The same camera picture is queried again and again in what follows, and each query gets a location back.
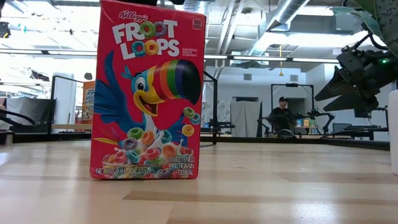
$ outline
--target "another cereal box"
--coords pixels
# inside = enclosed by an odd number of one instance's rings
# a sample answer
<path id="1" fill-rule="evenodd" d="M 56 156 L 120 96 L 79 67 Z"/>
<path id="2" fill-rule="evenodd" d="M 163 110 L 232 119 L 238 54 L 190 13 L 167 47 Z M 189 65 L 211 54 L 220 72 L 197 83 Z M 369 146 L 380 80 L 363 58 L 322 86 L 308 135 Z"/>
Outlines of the another cereal box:
<path id="1" fill-rule="evenodd" d="M 205 17 L 101 2 L 90 175 L 198 175 Z"/>
<path id="2" fill-rule="evenodd" d="M 83 84 L 83 103 L 81 105 L 81 123 L 91 124 L 94 115 L 94 85 L 95 82 L 84 82 Z"/>

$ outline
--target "plant leaf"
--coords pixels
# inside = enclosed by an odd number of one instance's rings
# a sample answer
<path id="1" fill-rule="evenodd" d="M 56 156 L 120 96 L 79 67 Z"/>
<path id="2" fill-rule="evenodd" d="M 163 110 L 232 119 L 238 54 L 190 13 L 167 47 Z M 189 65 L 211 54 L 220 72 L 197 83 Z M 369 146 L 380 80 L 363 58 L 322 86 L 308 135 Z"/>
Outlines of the plant leaf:
<path id="1" fill-rule="evenodd" d="M 343 7 L 343 6 L 336 6 L 331 8 L 335 16 L 341 15 L 341 14 L 346 14 L 350 12 L 355 12 L 355 9 L 351 7 Z"/>
<path id="2" fill-rule="evenodd" d="M 381 37 L 398 57 L 398 0 L 376 0 L 375 6 Z"/>
<path id="3" fill-rule="evenodd" d="M 360 18 L 361 21 L 366 24 L 366 26 L 374 35 L 381 37 L 379 26 L 377 24 L 377 21 L 373 19 L 372 14 L 365 11 L 354 11 L 354 12 L 349 12 L 349 14 Z"/>
<path id="4" fill-rule="evenodd" d="M 375 15 L 374 12 L 374 2 L 375 0 L 354 0 L 355 4 L 361 7 L 366 12 Z"/>

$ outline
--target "toucan eye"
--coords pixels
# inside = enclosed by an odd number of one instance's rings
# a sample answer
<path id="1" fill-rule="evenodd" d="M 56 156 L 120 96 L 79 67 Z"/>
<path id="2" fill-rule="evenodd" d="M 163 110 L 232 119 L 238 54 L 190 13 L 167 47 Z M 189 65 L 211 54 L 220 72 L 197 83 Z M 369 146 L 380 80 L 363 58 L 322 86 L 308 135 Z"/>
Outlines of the toucan eye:
<path id="1" fill-rule="evenodd" d="M 137 90 L 144 90 L 145 88 L 145 78 L 144 77 L 138 77 L 136 80 L 136 89 Z"/>

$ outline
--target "black cap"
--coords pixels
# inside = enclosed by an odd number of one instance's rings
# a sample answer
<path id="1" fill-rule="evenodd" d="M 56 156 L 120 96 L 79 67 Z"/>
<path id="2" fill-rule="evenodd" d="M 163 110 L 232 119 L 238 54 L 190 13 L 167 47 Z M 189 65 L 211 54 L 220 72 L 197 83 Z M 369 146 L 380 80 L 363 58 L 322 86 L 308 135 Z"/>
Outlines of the black cap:
<path id="1" fill-rule="evenodd" d="M 289 102 L 289 100 L 287 99 L 286 96 L 282 96 L 281 98 L 279 98 L 279 102 L 282 102 L 282 101 Z"/>

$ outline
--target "green light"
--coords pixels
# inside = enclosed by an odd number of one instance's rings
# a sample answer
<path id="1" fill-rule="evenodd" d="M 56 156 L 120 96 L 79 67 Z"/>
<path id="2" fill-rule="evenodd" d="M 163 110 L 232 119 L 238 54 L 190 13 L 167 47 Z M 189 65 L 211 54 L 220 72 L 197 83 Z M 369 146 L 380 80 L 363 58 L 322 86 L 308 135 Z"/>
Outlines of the green light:
<path id="1" fill-rule="evenodd" d="M 390 62 L 390 60 L 388 58 L 385 58 L 385 59 L 381 60 L 381 63 L 389 63 L 389 62 Z"/>

